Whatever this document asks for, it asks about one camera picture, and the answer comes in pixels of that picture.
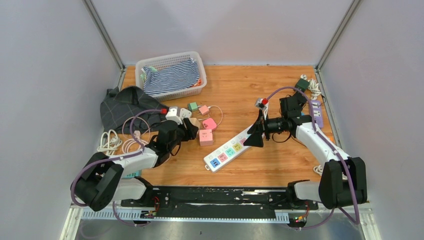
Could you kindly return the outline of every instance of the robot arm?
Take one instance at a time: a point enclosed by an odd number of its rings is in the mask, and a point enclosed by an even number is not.
[[[110,202],[134,199],[141,203],[150,200],[153,186],[143,178],[121,179],[139,170],[151,169],[165,163],[172,150],[196,138],[200,123],[193,118],[170,117],[158,127],[144,148],[131,153],[107,156],[95,153],[71,184],[71,197],[75,204],[100,211]],[[75,196],[84,203],[76,201]]]
[[[300,94],[280,98],[281,117],[276,118],[268,118],[268,100],[259,98],[255,104],[260,108],[259,115],[249,129],[250,137],[244,142],[244,145],[263,147],[262,134],[269,140],[272,133],[290,132],[324,166],[320,182],[299,180],[288,184],[286,198],[289,202],[300,203],[312,200],[323,203],[328,209],[354,205],[348,180],[342,178],[343,174],[346,174],[343,164],[346,164],[356,202],[358,204],[365,203],[367,201],[367,181],[364,161],[360,157],[350,157],[333,144],[318,125],[314,126],[310,115],[301,115],[303,101],[299,101],[299,96]]]

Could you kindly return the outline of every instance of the coiled white cable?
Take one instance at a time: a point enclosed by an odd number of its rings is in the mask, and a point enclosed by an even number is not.
[[[313,167],[313,171],[314,171],[316,174],[319,174],[320,176],[322,176],[322,175],[323,175],[324,168],[323,168],[321,165],[314,166],[314,167]],[[343,174],[342,178],[343,178],[343,180],[347,180],[347,179],[348,179],[348,177],[347,177],[347,176],[345,176],[344,174]]]
[[[320,84],[317,80],[313,78],[311,78],[308,82],[309,86],[307,87],[307,89],[309,89],[309,91],[311,92],[310,99],[317,100],[318,96],[321,95]]]
[[[103,132],[100,137],[100,146],[97,147],[97,152],[104,152],[104,154],[111,156],[115,154],[115,151],[122,144],[122,140],[119,138],[117,132],[113,129],[108,132]]]

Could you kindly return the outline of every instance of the white power strip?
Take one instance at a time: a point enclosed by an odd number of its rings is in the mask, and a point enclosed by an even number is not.
[[[250,134],[248,134],[248,130],[251,128],[251,126],[252,125],[224,143],[222,146],[218,147],[209,155],[205,156],[203,158],[204,163],[206,163],[204,167],[207,170],[215,173],[229,162],[240,156],[244,151],[249,149],[251,146],[244,146],[243,143],[250,136]]]

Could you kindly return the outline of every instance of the pink power cube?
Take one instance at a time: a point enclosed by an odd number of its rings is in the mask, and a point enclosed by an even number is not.
[[[214,138],[212,135],[212,130],[202,129],[199,131],[199,142],[200,146],[210,146],[214,144]]]
[[[203,106],[199,107],[198,110],[200,111],[200,113],[202,114],[202,116],[205,116],[206,114],[209,113],[209,108],[206,105],[203,105]]]
[[[201,124],[203,124],[204,129],[210,129],[212,131],[214,131],[218,127],[217,123],[212,118],[204,120]]]

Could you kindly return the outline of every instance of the power strip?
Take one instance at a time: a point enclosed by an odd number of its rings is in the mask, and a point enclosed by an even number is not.
[[[323,120],[323,111],[321,109],[321,102],[318,100],[311,100],[313,107],[313,118],[315,118],[315,123],[318,124],[318,127],[322,129],[324,127]]]
[[[222,146],[218,147],[209,155],[205,156],[203,158],[203,161],[206,163],[204,167],[207,170],[215,173],[229,162],[240,156],[244,151],[249,149],[251,146],[244,146],[243,143],[250,136],[250,134],[248,134],[248,130],[251,128],[251,126],[252,125],[224,143]]]

